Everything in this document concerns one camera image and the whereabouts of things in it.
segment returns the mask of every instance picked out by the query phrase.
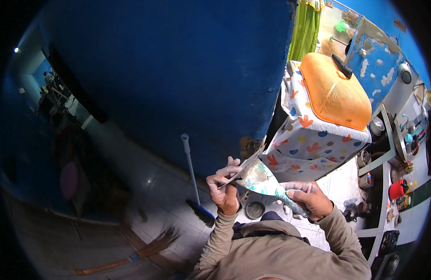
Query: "green curtain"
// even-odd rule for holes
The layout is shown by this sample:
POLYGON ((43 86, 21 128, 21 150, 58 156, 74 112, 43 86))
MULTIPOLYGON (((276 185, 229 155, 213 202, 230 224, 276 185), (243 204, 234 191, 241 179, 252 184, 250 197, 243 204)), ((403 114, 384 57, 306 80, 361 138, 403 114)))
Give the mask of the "green curtain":
POLYGON ((287 61, 301 61, 307 53, 315 51, 317 45, 318 29, 320 26, 320 11, 299 1, 297 7, 297 21, 293 30, 287 61))

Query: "white mop handle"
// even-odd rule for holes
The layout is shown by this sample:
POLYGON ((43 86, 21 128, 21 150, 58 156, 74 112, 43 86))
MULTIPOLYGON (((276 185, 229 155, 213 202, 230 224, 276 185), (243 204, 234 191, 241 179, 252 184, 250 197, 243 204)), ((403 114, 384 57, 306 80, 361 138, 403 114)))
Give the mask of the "white mop handle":
POLYGON ((190 159, 190 147, 189 147, 189 135, 183 133, 181 135, 181 139, 183 140, 183 145, 185 147, 186 157, 188 159, 190 176, 192 177, 192 183, 194 184, 195 196, 197 198, 197 203, 200 205, 200 198, 198 197, 197 183, 195 182, 194 169, 192 168, 192 160, 190 159))

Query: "beige long-sleeve shirt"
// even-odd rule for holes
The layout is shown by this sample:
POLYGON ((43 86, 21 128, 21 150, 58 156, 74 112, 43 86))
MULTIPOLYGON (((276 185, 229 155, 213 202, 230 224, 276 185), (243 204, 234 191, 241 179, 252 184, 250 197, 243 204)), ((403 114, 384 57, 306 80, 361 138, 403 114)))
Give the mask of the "beige long-sleeve shirt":
MULTIPOLYGON (((284 234, 232 241, 236 217, 237 214, 225 216, 218 212, 214 230, 194 268, 195 279, 368 280, 371 277, 358 238, 335 205, 332 212, 319 221, 332 252, 284 234)), ((241 227, 244 236, 259 230, 301 236, 296 227, 285 221, 262 221, 241 227)))

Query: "orange basket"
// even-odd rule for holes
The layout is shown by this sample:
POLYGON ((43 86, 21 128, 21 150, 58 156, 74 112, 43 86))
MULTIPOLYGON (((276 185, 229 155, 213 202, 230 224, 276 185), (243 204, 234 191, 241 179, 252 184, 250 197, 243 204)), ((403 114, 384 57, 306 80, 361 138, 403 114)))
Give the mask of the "orange basket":
POLYGON ((365 131, 371 103, 357 78, 346 78, 329 56, 308 53, 299 67, 314 114, 326 122, 365 131))

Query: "water faucet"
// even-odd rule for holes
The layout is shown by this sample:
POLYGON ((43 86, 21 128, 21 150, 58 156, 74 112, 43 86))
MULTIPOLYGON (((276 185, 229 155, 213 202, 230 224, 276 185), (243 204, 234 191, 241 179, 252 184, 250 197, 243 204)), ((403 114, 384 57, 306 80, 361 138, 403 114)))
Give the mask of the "water faucet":
POLYGON ((407 117, 406 123, 404 123, 403 125, 399 125, 399 128, 401 129, 401 132, 404 131, 404 127, 407 125, 407 123, 409 122, 409 116, 403 114, 403 117, 407 117))

